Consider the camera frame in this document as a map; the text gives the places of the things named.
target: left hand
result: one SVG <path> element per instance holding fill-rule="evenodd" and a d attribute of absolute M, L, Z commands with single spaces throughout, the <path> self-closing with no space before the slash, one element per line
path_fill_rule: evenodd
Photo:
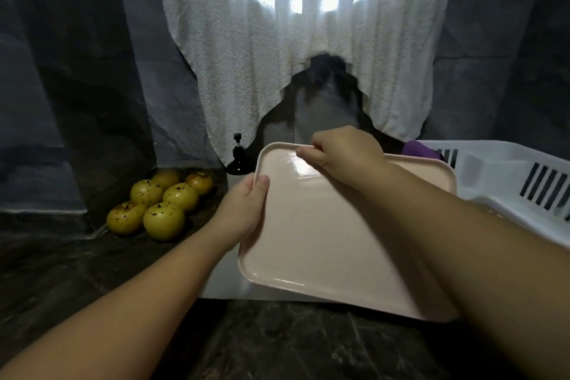
<path fill-rule="evenodd" d="M 221 248 L 229 251 L 251 234 L 261 217 L 269 177 L 260 176 L 253 185 L 254 174 L 244 177 L 222 199 L 214 217 L 208 223 Z"/>

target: forearm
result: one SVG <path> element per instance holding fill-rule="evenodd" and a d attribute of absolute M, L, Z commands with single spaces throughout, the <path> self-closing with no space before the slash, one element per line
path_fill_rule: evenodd
<path fill-rule="evenodd" d="M 224 250 L 203 229 L 9 362 L 0 379 L 144 379 Z"/>
<path fill-rule="evenodd" d="M 360 191 L 395 221 L 455 303 L 537 377 L 570 373 L 570 254 L 395 166 Z"/>

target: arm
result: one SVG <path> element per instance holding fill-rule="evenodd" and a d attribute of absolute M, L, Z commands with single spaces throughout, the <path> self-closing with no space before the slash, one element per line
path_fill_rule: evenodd
<path fill-rule="evenodd" d="M 222 256 L 251 233 L 269 180 L 246 177 L 196 234 L 130 281 L 54 327 L 11 360 L 0 379 L 149 378 Z"/>
<path fill-rule="evenodd" d="M 570 252 L 384 160 L 352 127 L 297 154 L 387 213 L 466 316 L 536 378 L 570 377 Z"/>

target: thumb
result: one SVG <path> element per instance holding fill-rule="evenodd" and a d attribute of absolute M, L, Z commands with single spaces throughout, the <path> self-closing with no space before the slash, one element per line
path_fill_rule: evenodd
<path fill-rule="evenodd" d="M 267 191 L 269 190 L 269 177 L 261 176 L 253 186 L 248 197 L 253 198 L 254 201 L 258 202 L 259 205 L 263 204 Z"/>
<path fill-rule="evenodd" d="M 304 159 L 310 165 L 324 167 L 327 163 L 327 156 L 314 147 L 301 146 L 297 149 L 297 156 Z"/>

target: purple cloth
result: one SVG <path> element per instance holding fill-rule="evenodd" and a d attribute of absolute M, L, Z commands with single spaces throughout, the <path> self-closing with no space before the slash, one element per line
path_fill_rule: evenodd
<path fill-rule="evenodd" d="M 415 140 L 408 142 L 403 146 L 402 155 L 418 156 L 420 158 L 441 159 L 441 154 Z"/>

